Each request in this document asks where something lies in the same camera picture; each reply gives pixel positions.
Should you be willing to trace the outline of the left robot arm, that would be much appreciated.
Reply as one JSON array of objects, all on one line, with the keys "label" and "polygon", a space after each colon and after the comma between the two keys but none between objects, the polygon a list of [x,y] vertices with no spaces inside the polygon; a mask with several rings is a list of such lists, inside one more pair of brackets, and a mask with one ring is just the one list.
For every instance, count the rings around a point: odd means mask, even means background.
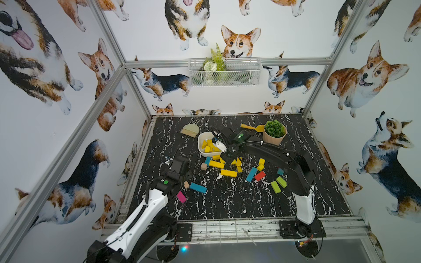
[{"label": "left robot arm", "polygon": [[139,263],[158,243],[173,239],[177,223],[166,207],[191,179],[190,166],[190,160],[182,156],[164,165],[160,176],[146,185],[140,205],[105,241],[91,244],[84,262]]}]

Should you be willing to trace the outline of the white plastic tray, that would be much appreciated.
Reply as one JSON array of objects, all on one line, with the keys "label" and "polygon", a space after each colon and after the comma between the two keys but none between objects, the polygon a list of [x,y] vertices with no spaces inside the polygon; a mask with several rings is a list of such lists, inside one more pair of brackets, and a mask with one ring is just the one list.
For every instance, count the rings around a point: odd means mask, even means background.
[{"label": "white plastic tray", "polygon": [[217,156],[222,153],[221,149],[212,141],[214,135],[212,132],[204,132],[198,136],[198,149],[203,157]]}]

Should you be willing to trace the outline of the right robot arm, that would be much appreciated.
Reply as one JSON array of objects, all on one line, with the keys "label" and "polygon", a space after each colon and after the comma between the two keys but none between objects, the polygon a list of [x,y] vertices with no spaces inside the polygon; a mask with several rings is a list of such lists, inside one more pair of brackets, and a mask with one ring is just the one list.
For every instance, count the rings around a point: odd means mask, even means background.
[{"label": "right robot arm", "polygon": [[245,130],[238,133],[228,127],[220,131],[210,127],[209,130],[214,135],[212,141],[222,150],[220,157],[226,163],[231,163],[243,155],[250,155],[260,157],[286,172],[287,186],[296,200],[297,222],[306,226],[314,222],[316,211],[312,194],[315,168],[307,153],[282,149],[280,146],[264,142]]}]

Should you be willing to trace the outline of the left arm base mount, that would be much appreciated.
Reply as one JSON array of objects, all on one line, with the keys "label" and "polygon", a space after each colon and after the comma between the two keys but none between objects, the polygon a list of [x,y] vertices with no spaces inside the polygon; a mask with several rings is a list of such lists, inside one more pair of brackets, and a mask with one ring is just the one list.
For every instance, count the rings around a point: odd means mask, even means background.
[{"label": "left arm base mount", "polygon": [[192,240],[193,225],[175,223],[171,228],[170,238],[172,242],[190,242]]}]

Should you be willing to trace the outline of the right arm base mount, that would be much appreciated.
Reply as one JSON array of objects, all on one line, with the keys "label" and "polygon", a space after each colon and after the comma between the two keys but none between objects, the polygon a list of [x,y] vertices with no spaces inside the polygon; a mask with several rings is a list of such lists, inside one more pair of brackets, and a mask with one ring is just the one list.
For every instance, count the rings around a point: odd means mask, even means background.
[{"label": "right arm base mount", "polygon": [[281,220],[278,222],[280,227],[280,236],[285,239],[303,239],[303,238],[325,238],[326,232],[322,222],[315,218],[314,221],[307,225],[298,219]]}]

